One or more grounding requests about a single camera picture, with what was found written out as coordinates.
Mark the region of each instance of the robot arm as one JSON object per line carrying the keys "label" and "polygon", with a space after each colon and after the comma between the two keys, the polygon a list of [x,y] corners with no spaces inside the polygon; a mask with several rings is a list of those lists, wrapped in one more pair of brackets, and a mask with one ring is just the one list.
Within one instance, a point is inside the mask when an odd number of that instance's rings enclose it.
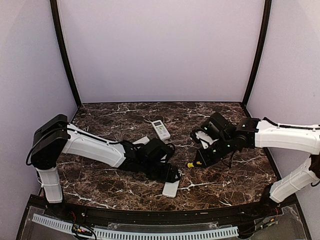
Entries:
{"label": "robot arm", "polygon": [[174,183],[180,179],[178,168],[168,163],[174,149],[160,139],[147,144],[109,141],[77,128],[60,114],[35,132],[27,157],[27,165],[36,168],[49,203],[63,200],[57,170],[61,153],[97,160],[124,171],[143,172],[151,180]]}
{"label": "robot arm", "polygon": [[284,148],[300,150],[311,156],[282,180],[267,186],[263,198],[280,203],[291,194],[320,179],[320,127],[319,125],[285,125],[267,118],[243,118],[235,126],[221,114],[214,113],[201,129],[191,133],[191,138],[201,142],[199,132],[211,138],[212,144],[197,150],[188,167],[207,168],[222,160],[227,154],[243,148]]}

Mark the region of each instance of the black metal frame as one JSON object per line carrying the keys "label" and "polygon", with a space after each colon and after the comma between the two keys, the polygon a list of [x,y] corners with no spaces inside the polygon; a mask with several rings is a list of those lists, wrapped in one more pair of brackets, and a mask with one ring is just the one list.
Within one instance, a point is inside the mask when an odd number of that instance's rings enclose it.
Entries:
{"label": "black metal frame", "polygon": [[82,103],[81,103],[81,99],[77,90],[76,82],[75,82],[74,75],[72,73],[71,65],[68,58],[68,53],[67,53],[66,44],[65,44],[64,35],[62,32],[60,17],[59,17],[57,0],[50,0],[50,5],[51,5],[51,12],[52,12],[56,39],[58,41],[60,54],[61,54],[61,58],[64,65],[64,70],[68,78],[68,82],[69,82],[75,103],[77,107],[80,108]]}
{"label": "black metal frame", "polygon": [[247,106],[247,104],[249,102],[249,98],[250,98],[250,95],[251,95],[251,92],[254,87],[256,77],[257,77],[257,72],[258,72],[262,52],[263,52],[264,45],[265,45],[266,35],[267,35],[269,17],[270,17],[270,12],[271,12],[271,3],[272,3],[272,0],[265,0],[265,2],[264,2],[264,10],[263,10],[263,17],[262,17],[259,40],[258,40],[258,44],[257,44],[256,51],[255,51],[255,56],[254,56],[254,60],[253,60],[253,65],[252,65],[249,81],[246,86],[246,90],[245,90],[244,97],[242,100],[242,104],[245,107]]}

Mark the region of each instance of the remote control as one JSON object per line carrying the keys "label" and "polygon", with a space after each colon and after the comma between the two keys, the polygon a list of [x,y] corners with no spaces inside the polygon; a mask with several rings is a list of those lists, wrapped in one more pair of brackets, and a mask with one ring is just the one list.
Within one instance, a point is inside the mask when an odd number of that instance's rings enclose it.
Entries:
{"label": "remote control", "polygon": [[160,138],[160,140],[167,140],[171,137],[170,133],[168,132],[167,128],[163,124],[161,120],[151,122],[156,134]]}

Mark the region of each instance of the brown marble tabletop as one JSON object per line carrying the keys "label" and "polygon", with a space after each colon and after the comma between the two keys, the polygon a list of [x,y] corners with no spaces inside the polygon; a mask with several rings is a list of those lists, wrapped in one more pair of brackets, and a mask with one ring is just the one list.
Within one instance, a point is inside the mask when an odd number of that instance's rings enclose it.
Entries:
{"label": "brown marble tabletop", "polygon": [[89,103],[81,106],[73,124],[102,138],[134,142],[157,137],[150,122],[162,120],[176,147],[170,163],[182,177],[176,198],[162,196],[164,183],[143,173],[132,173],[71,154],[57,161],[68,203],[136,211],[183,211],[221,208],[256,202],[276,176],[262,149],[244,149],[233,157],[233,167],[217,163],[206,169],[186,168],[200,145],[189,134],[214,112],[238,124],[245,114],[238,103],[148,102]]}

